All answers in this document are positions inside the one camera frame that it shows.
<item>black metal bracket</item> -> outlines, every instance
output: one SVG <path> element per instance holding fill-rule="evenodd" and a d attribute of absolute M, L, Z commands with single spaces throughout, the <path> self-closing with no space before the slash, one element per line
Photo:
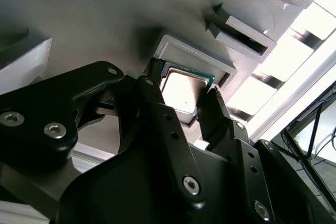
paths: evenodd
<path fill-rule="evenodd" d="M 217 89 L 204 94 L 197 113 L 203 139 L 209 142 L 207 149 L 227 158 L 234 167 L 242 192 L 238 204 L 244 204 L 247 214 L 257 223 L 275 223 L 258 151 L 249 144 L 245 127 L 230 118 Z M 258 207 L 268 209 L 263 217 L 258 214 Z"/>
<path fill-rule="evenodd" d="M 65 164 L 77 142 L 82 116 L 93 113 L 87 107 L 89 100 L 123 77 L 119 68 L 100 61 L 0 96 L 0 114 L 14 111 L 24 119 L 16 127 L 0 124 L 0 161 L 33 169 Z M 65 136 L 55 139 L 46 135 L 44 128 L 49 123 L 63 125 Z"/>

